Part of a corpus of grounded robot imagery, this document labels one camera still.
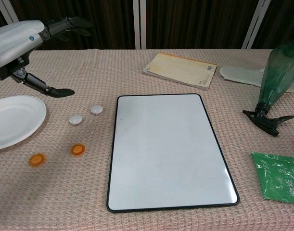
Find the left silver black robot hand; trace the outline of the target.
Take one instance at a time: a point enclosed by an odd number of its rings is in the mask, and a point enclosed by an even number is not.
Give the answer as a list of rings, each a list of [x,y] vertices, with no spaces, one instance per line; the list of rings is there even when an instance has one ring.
[[[44,95],[62,98],[73,95],[71,89],[56,89],[25,70],[30,53],[52,38],[67,41],[66,31],[90,36],[92,23],[81,17],[66,17],[44,23],[26,20],[0,27],[0,81],[11,77]]]

